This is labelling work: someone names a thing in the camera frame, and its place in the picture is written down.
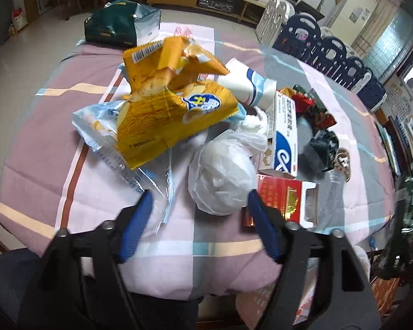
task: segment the red cardboard box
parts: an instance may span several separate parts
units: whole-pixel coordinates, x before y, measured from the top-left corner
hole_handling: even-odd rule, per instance
[[[268,175],[257,175],[257,191],[269,207],[278,209],[285,220],[303,228],[314,228],[317,223],[318,184]],[[243,212],[244,226],[254,226],[249,212]]]

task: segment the blue logo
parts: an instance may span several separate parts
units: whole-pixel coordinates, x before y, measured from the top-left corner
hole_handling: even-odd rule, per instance
[[[245,103],[248,105],[257,105],[263,95],[263,89],[266,82],[266,78],[260,76],[256,71],[248,68],[246,72],[246,77],[252,83],[252,98],[249,97]]]
[[[291,147],[285,137],[276,132],[276,148],[274,168],[278,171],[291,173]]]
[[[182,98],[187,103],[187,109],[198,108],[204,112],[212,112],[220,107],[220,99],[214,94],[193,94],[189,98]]]

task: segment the round table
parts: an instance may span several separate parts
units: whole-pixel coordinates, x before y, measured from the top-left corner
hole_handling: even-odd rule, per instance
[[[161,37],[176,23],[162,23]],[[314,88],[337,124],[339,146],[349,150],[348,183],[335,171],[309,172],[299,157],[298,178],[318,182],[317,231],[343,229],[356,244],[379,230],[394,211],[394,186],[373,116],[348,90],[294,57],[253,40],[190,25],[194,38],[226,63],[235,57],[277,87]],[[3,168],[0,222],[22,243],[42,254],[55,231],[94,229],[134,204],[137,193],[98,159],[71,124],[73,112],[129,92],[118,66],[122,51],[83,43],[61,62],[30,105]],[[312,137],[298,119],[300,148]],[[143,238],[120,266],[128,290],[159,298],[191,299],[259,289],[275,281],[279,266],[257,234],[241,228],[241,213],[212,216],[195,207],[187,188],[188,164],[196,149],[223,128],[218,124],[184,145],[173,160],[177,187],[167,224]]]

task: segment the tile floor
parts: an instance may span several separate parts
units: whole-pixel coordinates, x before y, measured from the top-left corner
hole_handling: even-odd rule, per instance
[[[64,21],[60,11],[53,9],[0,47],[0,179],[3,161],[24,111],[61,59],[83,38],[84,20],[89,15],[82,13]],[[213,16],[162,10],[162,21],[199,24],[256,39],[253,28]],[[0,240],[10,249],[23,247],[1,226]]]

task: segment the navy plastic chair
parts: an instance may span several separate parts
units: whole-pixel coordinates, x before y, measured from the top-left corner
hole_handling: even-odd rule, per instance
[[[366,68],[366,72],[371,72],[370,68]],[[358,98],[364,103],[367,109],[372,110],[377,105],[384,95],[386,94],[385,88],[378,79],[372,73],[370,81],[358,92]]]
[[[338,70],[338,76],[334,79],[338,84],[350,90],[361,80],[366,73],[366,67],[358,57],[350,57],[346,60],[344,68]]]
[[[289,17],[273,48],[301,61],[307,61],[320,40],[321,31],[315,20],[309,16],[298,14]]]
[[[335,80],[346,65],[346,46],[336,37],[324,37],[317,43],[307,64]]]

